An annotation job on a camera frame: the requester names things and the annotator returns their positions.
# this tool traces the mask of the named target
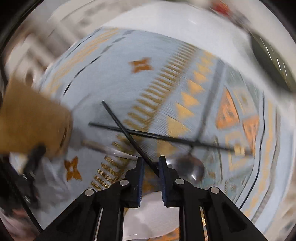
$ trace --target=black chopstick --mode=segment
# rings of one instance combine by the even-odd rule
[[[120,128],[102,125],[102,124],[93,123],[93,122],[90,122],[89,126],[98,127],[98,128],[102,128],[102,129],[108,129],[108,130],[117,131],[117,132],[122,132]],[[188,145],[191,147],[205,147],[205,148],[209,148],[209,149],[218,149],[218,150],[223,150],[223,151],[235,152],[234,148],[216,146],[216,145],[212,145],[212,144],[201,143],[199,141],[195,142],[192,140],[174,138],[174,137],[163,136],[163,135],[158,135],[158,134],[153,134],[153,133],[143,132],[143,131],[135,131],[135,130],[130,130],[130,129],[126,129],[126,131],[130,135],[134,135],[134,136],[140,136],[140,137],[152,138],[152,139],[163,140],[163,141],[168,141],[168,142],[180,143],[180,144]],[[248,156],[252,155],[252,152],[250,150],[246,150],[245,155],[248,155]]]
[[[109,115],[112,117],[116,125],[119,127],[120,131],[126,136],[126,138],[129,140],[129,142],[132,144],[132,146],[136,149],[136,151],[143,157],[145,162],[148,164],[148,166],[153,170],[153,172],[159,177],[159,170],[157,167],[152,163],[150,158],[145,154],[145,152],[140,148],[140,146],[135,142],[135,140],[131,137],[131,135],[128,133],[126,128],[121,124],[121,122],[117,119],[115,114],[112,112],[112,110],[109,108],[109,106],[105,103],[105,101],[102,101],[103,106],[105,107],[106,111],[109,113]]]

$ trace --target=chopstick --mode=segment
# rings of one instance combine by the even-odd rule
[[[140,148],[140,146],[131,137],[131,135],[128,133],[128,131],[126,130],[126,128],[117,119],[117,117],[112,112],[112,110],[109,108],[109,106],[105,103],[105,101],[102,101],[102,104],[105,107],[106,111],[109,113],[109,115],[112,117],[112,119],[114,120],[114,122],[117,124],[117,126],[120,129],[120,131],[126,136],[126,138],[129,140],[129,142],[132,144],[132,146],[136,149],[136,151],[141,155],[141,157],[143,157],[144,161],[148,164],[148,166],[159,177],[159,170],[158,170],[158,168],[152,163],[152,161],[150,160],[150,158],[145,154],[145,152]]]
[[[102,128],[102,129],[107,129],[107,130],[112,130],[112,131],[117,131],[117,132],[122,132],[120,130],[120,128],[113,127],[113,126],[102,125],[102,124],[94,123],[94,122],[90,122],[89,126]],[[134,135],[134,136],[152,138],[152,139],[163,140],[163,141],[168,141],[168,142],[174,142],[174,143],[179,143],[179,144],[183,144],[183,145],[188,145],[188,146],[191,146],[191,147],[205,147],[205,148],[209,148],[209,149],[218,149],[218,150],[230,151],[230,152],[234,152],[234,153],[236,152],[235,148],[231,148],[231,147],[216,146],[216,145],[212,145],[212,144],[208,144],[208,143],[201,143],[201,142],[198,142],[198,141],[195,142],[195,141],[188,140],[188,139],[174,138],[174,137],[163,136],[163,135],[158,135],[158,134],[153,134],[153,133],[143,132],[143,131],[135,131],[135,130],[130,130],[130,129],[126,129],[126,131],[130,135]],[[245,150],[244,154],[248,155],[248,156],[252,155],[252,151],[251,150]]]

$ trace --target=dark green object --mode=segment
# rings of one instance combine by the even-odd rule
[[[296,92],[296,82],[278,51],[265,39],[250,32],[253,53],[270,78],[281,88]]]

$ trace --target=red object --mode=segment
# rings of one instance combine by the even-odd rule
[[[225,16],[229,16],[230,9],[224,2],[220,1],[219,3],[214,4],[213,8],[214,11],[223,14]]]

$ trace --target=patterned fabric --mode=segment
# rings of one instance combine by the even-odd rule
[[[204,178],[193,184],[219,187],[238,207],[243,204],[242,211],[254,223],[267,203],[275,212],[284,194],[293,155],[293,136],[284,120],[239,72],[193,45],[150,32],[102,28],[47,71],[40,91],[71,109],[74,119],[66,156],[53,160],[72,196],[36,212],[43,227],[88,187],[108,188],[135,166],[80,145],[91,139],[136,154],[122,134],[88,126],[90,121],[115,126],[103,100],[130,129],[252,149],[253,157],[201,148],[192,154],[205,166]],[[165,155],[169,162],[189,151],[183,145],[135,139],[153,161]],[[286,174],[277,182],[280,173]],[[146,168],[143,194],[159,190],[158,179]],[[269,200],[274,192],[278,198]],[[46,204],[46,195],[41,204]]]

